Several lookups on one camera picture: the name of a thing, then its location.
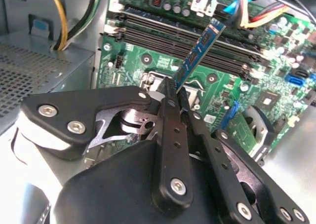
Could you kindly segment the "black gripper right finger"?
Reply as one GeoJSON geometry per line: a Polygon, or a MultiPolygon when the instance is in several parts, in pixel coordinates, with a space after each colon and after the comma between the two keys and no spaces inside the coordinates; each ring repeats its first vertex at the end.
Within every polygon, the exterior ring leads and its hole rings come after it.
{"type": "Polygon", "coordinates": [[[309,218],[281,187],[223,130],[210,133],[179,90],[194,148],[206,165],[211,194],[223,224],[307,224],[309,218]]]}

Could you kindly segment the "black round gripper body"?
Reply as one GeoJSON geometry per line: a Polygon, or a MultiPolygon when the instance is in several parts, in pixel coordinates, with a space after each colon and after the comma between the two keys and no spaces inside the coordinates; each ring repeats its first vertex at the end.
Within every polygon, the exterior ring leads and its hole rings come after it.
{"type": "Polygon", "coordinates": [[[184,212],[162,214],[151,184],[158,145],[145,140],[84,170],[63,186],[53,209],[56,224],[218,224],[205,164],[190,158],[194,199],[184,212]]]}

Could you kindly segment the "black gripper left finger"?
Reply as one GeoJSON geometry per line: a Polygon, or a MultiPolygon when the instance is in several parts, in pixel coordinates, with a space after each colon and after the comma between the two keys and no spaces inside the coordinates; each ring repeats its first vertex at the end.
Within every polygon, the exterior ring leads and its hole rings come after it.
{"type": "Polygon", "coordinates": [[[163,89],[161,100],[136,86],[35,94],[21,104],[18,131],[56,161],[72,162],[89,149],[129,136],[122,126],[123,115],[136,111],[141,123],[153,124],[142,141],[158,145],[152,200],[162,214],[176,216],[191,206],[193,186],[177,96],[169,80],[163,89]]]}

